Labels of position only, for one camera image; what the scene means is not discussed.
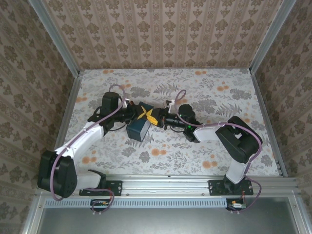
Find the purple cable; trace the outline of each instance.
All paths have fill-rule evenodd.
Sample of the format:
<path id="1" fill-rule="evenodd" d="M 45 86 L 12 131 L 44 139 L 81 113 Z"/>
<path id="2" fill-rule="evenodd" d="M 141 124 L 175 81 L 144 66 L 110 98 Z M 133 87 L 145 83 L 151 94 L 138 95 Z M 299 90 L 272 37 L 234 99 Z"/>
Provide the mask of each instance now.
<path id="1" fill-rule="evenodd" d="M 121 90 L 122 90 L 122 93 L 123 93 L 123 97 L 122 97 L 122 101 L 121 101 L 121 104 L 117 107 L 116 110 L 114 110 L 113 112 L 111 112 L 109 115 L 105 116 L 104 118 L 100 119 L 99 121 L 91 124 L 88 128 L 86 128 L 85 131 L 81 132 L 79 135 L 77 135 L 71 142 L 68 143 L 67 147 L 64 148 L 60 153 L 59 155 L 56 157 L 54 163 L 53 163 L 53 166 L 52 166 L 52 169 L 51 169 L 51 174 L 50 174 L 50 192 L 51 192 L 51 195 L 52 195 L 52 198 L 55 200 L 55 201 L 62 201 L 64 198 L 61 197 L 61 198 L 57 198 L 55 196 L 55 193 L 54 193 L 54 188 L 53 188 L 53 178 L 54 178 L 54 172 L 55 172 L 55 169 L 57 167 L 57 163 L 60 159 L 60 157 L 70 149 L 70 147 L 83 135 L 85 134 L 86 132 L 88 132 L 91 128 L 93 128 L 94 126 L 96 126 L 97 124 L 101 123 L 102 121 L 108 119 L 109 117 L 111 117 L 112 115 L 114 115 L 117 111 L 119 111 L 125 100 L 126 100 L 126 92 L 125 90 L 123 89 L 123 87 L 119 84 L 113 84 L 111 85 L 111 87 L 109 87 L 109 91 L 111 91 L 111 89 L 114 87 L 114 86 L 117 86 L 119 87 Z"/>
<path id="2" fill-rule="evenodd" d="M 107 210 L 111 207 L 111 205 L 113 204 L 113 202 L 114 202 L 115 194 L 114 194 L 114 192 L 111 191 L 111 190 L 108 190 L 108 189 L 85 189 L 85 190 L 94 191 L 94 192 L 100 192 L 100 191 L 109 192 L 109 193 L 112 195 L 112 200 L 111 200 L 110 203 L 107 205 L 107 207 L 106 207 L 103 211 L 101 211 L 101 213 L 107 211 Z M 93 212 L 99 213 L 99 212 L 97 212 L 97 211 L 94 210 L 94 205 L 97 204 L 97 203 L 100 203 L 100 202 L 103 202 L 103 201 L 94 201 L 94 202 L 92 203 L 91 210 L 92 210 Z"/>
<path id="3" fill-rule="evenodd" d="M 177 94 L 176 97 L 175 97 L 175 111 L 176 111 L 177 114 L 178 114 L 179 112 L 178 112 L 176 103 L 177 103 L 177 101 L 182 100 L 182 99 L 185 97 L 185 95 L 186 95 L 186 90 L 185 90 L 185 89 L 182 89 L 180 92 L 178 92 L 178 94 Z M 253 179 L 250 179 L 248 176 L 246 176 L 247 171 L 248 171 L 249 168 L 250 168 L 251 162 L 252 162 L 256 157 L 258 157 L 258 155 L 259 155 L 259 154 L 261 153 L 261 151 L 262 151 L 262 143 L 261 143 L 261 140 L 259 139 L 259 137 L 258 137 L 256 134 L 254 134 L 252 131 L 250 131 L 249 129 L 247 129 L 247 128 L 243 127 L 243 126 L 240 126 L 240 125 L 238 125 L 238 124 L 228 123 L 228 122 L 219 122 L 219 123 L 210 123 L 210 124 L 201 124 L 201 125 L 198 125 L 198 124 L 191 124 L 191 123 L 188 123 L 187 121 L 185 121 L 184 119 L 182 119 L 182 118 L 180 117 L 179 114 L 178 114 L 177 116 L 179 117 L 179 119 L 180 119 L 182 122 L 184 122 L 184 123 L 186 123 L 186 124 L 188 124 L 188 125 L 194 126 L 194 127 L 203 127 L 203 126 L 214 127 L 214 126 L 219 126 L 219 125 L 230 125 L 230 126 L 233 126 L 233 127 L 236 127 L 236 128 L 240 128 L 240 129 L 246 131 L 247 133 L 251 134 L 251 135 L 256 139 L 256 141 L 257 141 L 258 144 L 259 144 L 259 149 L 258 149 L 257 153 L 256 153 L 253 157 L 251 157 L 251 158 L 249 159 L 248 164 L 247 164 L 247 167 L 246 167 L 246 169 L 245 169 L 245 171 L 244 171 L 244 176 L 245 176 L 246 179 L 250 180 L 250 181 L 253 182 L 253 183 L 256 183 L 257 185 L 259 185 L 259 192 L 258 192 L 257 196 L 255 197 L 254 201 L 253 201 L 247 208 L 245 208 L 245 209 L 242 210 L 242 211 L 245 211 L 245 210 L 247 210 L 248 208 L 250 208 L 250 207 L 258 200 L 258 198 L 259 198 L 259 196 L 260 196 L 260 194 L 261 194 L 261 191 L 262 191 L 262 187 L 261 187 L 261 185 L 260 185 L 259 182 L 255 181 L 255 180 L 253 180 Z"/>

